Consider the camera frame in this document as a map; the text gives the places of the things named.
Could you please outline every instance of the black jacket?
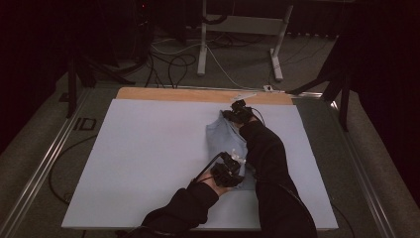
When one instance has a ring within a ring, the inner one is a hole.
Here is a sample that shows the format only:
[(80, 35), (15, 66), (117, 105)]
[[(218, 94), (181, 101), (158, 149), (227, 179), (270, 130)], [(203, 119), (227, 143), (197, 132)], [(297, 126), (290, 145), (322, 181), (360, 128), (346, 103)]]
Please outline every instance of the black jacket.
[[(240, 129), (247, 141), (247, 163), (255, 169), (263, 238), (313, 238), (316, 228), (289, 176), (283, 143), (260, 121)], [(176, 192), (169, 204), (152, 211), (129, 237), (157, 237), (153, 231), (179, 233), (207, 221), (208, 209), (219, 199), (205, 183)]]

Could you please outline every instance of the floor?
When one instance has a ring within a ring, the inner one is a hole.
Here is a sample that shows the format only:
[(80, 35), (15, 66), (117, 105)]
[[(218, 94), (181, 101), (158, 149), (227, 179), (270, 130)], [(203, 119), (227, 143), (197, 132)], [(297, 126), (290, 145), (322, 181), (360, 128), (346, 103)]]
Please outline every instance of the floor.
[[(151, 48), (153, 64), (149, 59), (136, 71), (121, 75), (135, 82), (135, 86), (147, 84), (168, 90), (263, 90), (264, 85), (271, 85), (275, 90), (286, 91), (315, 79), (334, 46), (334, 41), (316, 36), (286, 36), (279, 55), (284, 80), (277, 82), (268, 54), (275, 37), (211, 34), (206, 73), (198, 76), (197, 36), (191, 30), (186, 46), (169, 37), (155, 37)], [(120, 63), (121, 67), (133, 65), (126, 59)], [(55, 94), (1, 155), (0, 237), (117, 237), (113, 230), (84, 233), (60, 227), (109, 103), (123, 86), (100, 72), (95, 75), (94, 88), (79, 85), (79, 107), (70, 119), (65, 118), (67, 104), (59, 102), (66, 93), (64, 75), (57, 82)], [(351, 93), (349, 132), (344, 132), (337, 123), (337, 111), (319, 99), (326, 85), (293, 97), (339, 222), (339, 229), (319, 231), (319, 237), (418, 237), (418, 207), (368, 121), (358, 96)], [(77, 119), (85, 119), (86, 128), (75, 127)], [(89, 124), (92, 121), (97, 123), (93, 126)], [(40, 165), (47, 169), (38, 170)], [(192, 231), (186, 235), (237, 236), (259, 237), (259, 232)]]

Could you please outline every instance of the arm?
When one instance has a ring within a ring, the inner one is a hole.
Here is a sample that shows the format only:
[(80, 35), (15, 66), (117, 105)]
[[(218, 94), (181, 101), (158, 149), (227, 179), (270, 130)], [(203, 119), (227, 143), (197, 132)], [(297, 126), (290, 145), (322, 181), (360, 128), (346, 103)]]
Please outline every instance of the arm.
[(262, 236), (316, 237), (310, 214), (303, 203), (298, 202), (298, 192), (288, 173), (280, 138), (254, 117), (239, 126), (241, 135), (247, 140), (247, 163), (256, 173)]
[(209, 172), (198, 180), (188, 188), (179, 189), (168, 205), (150, 212), (143, 227), (131, 232), (127, 238), (158, 237), (150, 231), (178, 234), (205, 223), (208, 209), (229, 189), (217, 186)]

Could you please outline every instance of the tripod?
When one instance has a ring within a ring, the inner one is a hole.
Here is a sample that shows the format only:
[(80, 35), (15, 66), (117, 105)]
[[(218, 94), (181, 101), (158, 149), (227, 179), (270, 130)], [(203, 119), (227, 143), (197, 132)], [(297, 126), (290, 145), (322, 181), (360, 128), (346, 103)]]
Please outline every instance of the tripod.
[(348, 132), (349, 129), (347, 127), (347, 111), (349, 108), (351, 77), (346, 69), (333, 69), (296, 89), (286, 91), (286, 93), (298, 95), (326, 81), (330, 81), (330, 83), (322, 93), (321, 99), (324, 101), (332, 102), (340, 93), (340, 91), (342, 91), (339, 121), (343, 129)]

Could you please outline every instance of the table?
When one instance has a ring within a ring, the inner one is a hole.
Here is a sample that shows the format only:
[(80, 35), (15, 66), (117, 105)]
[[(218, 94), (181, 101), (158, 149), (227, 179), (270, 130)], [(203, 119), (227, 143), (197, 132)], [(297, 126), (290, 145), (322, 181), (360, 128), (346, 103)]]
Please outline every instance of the table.
[[(208, 164), (204, 127), (246, 98), (265, 124), (281, 132), (290, 174), (318, 229), (338, 228), (297, 109), (279, 92), (120, 89), (113, 100), (62, 222), (64, 228), (124, 229), (141, 224), (151, 210)], [(259, 229), (253, 190), (223, 195), (199, 229)]]
[[(212, 21), (220, 18), (216, 15), (207, 15), (207, 0), (203, 0), (203, 18)], [(227, 19), (217, 25), (208, 25), (205, 22), (201, 24), (201, 47), (200, 55), (198, 58), (197, 74), (204, 75), (207, 59), (207, 44), (206, 34), (207, 31), (214, 32), (234, 32), (234, 33), (250, 33), (250, 34), (263, 34), (263, 35), (276, 35), (278, 36), (277, 43), (273, 49), (270, 49), (271, 64), (274, 70), (274, 79), (276, 81), (283, 80), (281, 72), (280, 61), (278, 60), (278, 52), (280, 51), (281, 44), (287, 29), (287, 24), (293, 5), (287, 6), (286, 12), (282, 19), (267, 19), (267, 18), (251, 18), (240, 16), (228, 16)]]

